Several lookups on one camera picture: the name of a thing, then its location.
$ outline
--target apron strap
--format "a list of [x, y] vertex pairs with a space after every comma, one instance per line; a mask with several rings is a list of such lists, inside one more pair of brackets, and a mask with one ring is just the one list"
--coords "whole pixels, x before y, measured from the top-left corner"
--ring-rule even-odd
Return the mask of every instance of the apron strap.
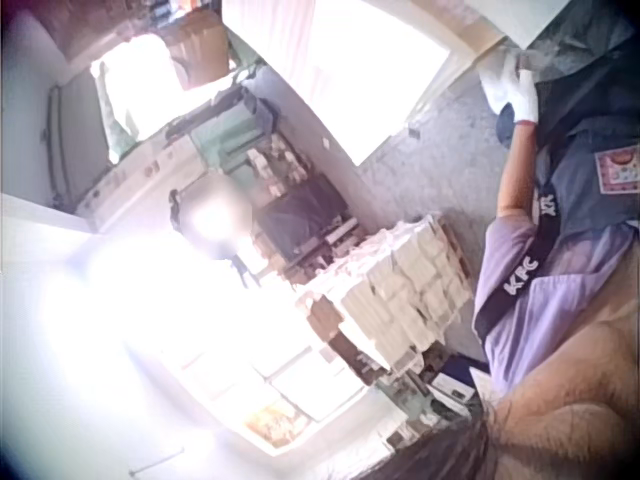
[[540, 189], [540, 219], [533, 241], [476, 314], [473, 329], [484, 347], [487, 336], [527, 291], [560, 235], [560, 209], [551, 182]]

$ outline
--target purple shirt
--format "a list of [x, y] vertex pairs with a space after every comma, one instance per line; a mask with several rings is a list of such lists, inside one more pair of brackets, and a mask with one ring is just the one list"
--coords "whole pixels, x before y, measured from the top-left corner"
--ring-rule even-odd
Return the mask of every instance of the purple shirt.
[[[497, 218], [487, 229], [476, 313], [513, 269], [536, 226], [524, 215]], [[515, 307], [489, 333], [485, 352], [496, 392], [504, 395], [546, 360], [629, 248], [634, 228], [621, 224], [563, 240]]]

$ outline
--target white glove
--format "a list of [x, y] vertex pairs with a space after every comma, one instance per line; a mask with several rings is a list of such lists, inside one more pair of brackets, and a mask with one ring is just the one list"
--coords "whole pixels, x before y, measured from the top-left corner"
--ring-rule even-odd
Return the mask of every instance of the white glove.
[[515, 55], [507, 55], [502, 72], [502, 84], [507, 89], [508, 102], [513, 107], [514, 122], [528, 120], [538, 123], [538, 93], [533, 83], [531, 70], [520, 70], [520, 79], [516, 76]]

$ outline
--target worker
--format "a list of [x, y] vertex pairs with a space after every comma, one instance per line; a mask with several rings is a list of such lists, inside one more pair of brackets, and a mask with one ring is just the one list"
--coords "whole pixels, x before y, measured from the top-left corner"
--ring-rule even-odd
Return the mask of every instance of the worker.
[[[626, 478], [640, 440], [634, 42], [542, 89], [505, 62], [511, 146], [474, 318], [502, 397], [359, 480]], [[603, 169], [621, 165], [635, 189], [607, 195]]]

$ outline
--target gray floor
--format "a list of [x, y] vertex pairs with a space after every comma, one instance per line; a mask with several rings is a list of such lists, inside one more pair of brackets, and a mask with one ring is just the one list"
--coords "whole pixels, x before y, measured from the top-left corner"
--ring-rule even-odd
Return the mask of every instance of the gray floor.
[[[280, 110], [281, 132], [329, 177], [369, 230], [442, 212], [477, 278], [506, 150], [496, 140], [497, 117], [489, 110], [474, 72], [461, 78], [412, 125], [420, 132], [419, 139], [401, 132], [359, 167], [271, 69], [263, 69], [249, 88]], [[329, 150], [323, 147], [323, 138], [330, 140]], [[447, 341], [482, 359], [470, 328], [471, 312], [465, 317], [462, 325], [447, 332]]]

